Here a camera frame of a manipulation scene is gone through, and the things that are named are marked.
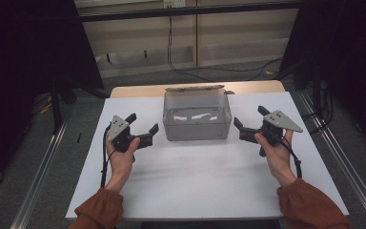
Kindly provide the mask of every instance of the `orange sleeve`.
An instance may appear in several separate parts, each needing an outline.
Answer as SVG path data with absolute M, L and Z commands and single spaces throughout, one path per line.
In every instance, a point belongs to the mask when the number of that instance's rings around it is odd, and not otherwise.
M 123 197 L 101 188 L 75 209 L 77 219 L 70 229 L 114 228 L 123 216 Z
M 350 228 L 350 222 L 323 192 L 297 179 L 277 190 L 280 210 L 287 225 L 297 228 Z

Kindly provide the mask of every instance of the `transparent bin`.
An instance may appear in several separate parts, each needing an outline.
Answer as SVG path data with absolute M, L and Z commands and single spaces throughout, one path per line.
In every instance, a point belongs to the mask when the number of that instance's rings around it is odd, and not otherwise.
M 225 139 L 232 116 L 224 86 L 167 89 L 163 124 L 169 141 Z

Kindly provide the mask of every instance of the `white table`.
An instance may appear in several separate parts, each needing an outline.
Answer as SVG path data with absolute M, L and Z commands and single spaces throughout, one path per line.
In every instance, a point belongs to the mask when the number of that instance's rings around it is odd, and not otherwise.
M 231 111 L 246 127 L 258 128 L 262 116 L 257 106 L 281 110 L 306 130 L 288 93 L 229 95 Z M 107 99 L 77 188 L 68 219 L 74 209 L 100 186 L 102 137 L 113 115 L 136 113 L 132 134 L 148 132 L 159 123 L 153 146 L 135 153 L 136 162 L 122 191 L 125 220 L 200 220 L 280 218 L 275 193 L 278 183 L 271 176 L 266 159 L 258 155 L 259 145 L 238 139 L 233 125 L 227 139 L 170 142 L 162 123 L 163 97 Z M 295 133 L 293 149 L 302 160 L 303 177 L 348 211 L 308 132 Z

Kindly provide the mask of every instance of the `dark background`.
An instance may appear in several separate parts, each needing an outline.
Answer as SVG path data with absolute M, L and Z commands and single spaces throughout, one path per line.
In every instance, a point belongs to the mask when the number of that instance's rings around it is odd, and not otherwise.
M 317 69 L 366 133 L 366 1 L 304 1 L 280 70 L 300 60 L 308 62 L 296 86 L 306 87 Z
M 26 131 L 36 95 L 48 93 L 64 76 L 102 88 L 81 23 L 43 23 L 44 18 L 77 16 L 72 0 L 0 1 L 0 171 Z

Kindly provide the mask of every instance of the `person's left hand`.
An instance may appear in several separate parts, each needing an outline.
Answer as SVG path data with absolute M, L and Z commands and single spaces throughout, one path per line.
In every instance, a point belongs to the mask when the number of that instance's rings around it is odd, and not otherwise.
M 290 147 L 293 132 L 292 130 L 287 130 L 284 135 L 284 138 L 287 139 L 284 144 Z M 270 145 L 269 141 L 262 134 L 257 133 L 254 135 L 254 138 L 263 147 L 270 172 L 277 179 L 281 187 L 285 187 L 296 181 L 296 177 L 293 171 L 291 171 L 290 152 L 281 144 L 276 144 L 275 146 Z
M 138 148 L 139 141 L 139 137 L 136 137 L 130 144 L 126 153 L 117 152 L 112 143 L 108 140 L 106 141 L 106 151 L 108 156 L 110 156 L 110 164 L 112 166 L 112 177 L 108 184 L 106 184 L 105 189 L 112 190 L 117 193 L 120 193 L 121 189 L 123 189 L 130 177 L 133 153 L 136 148 Z

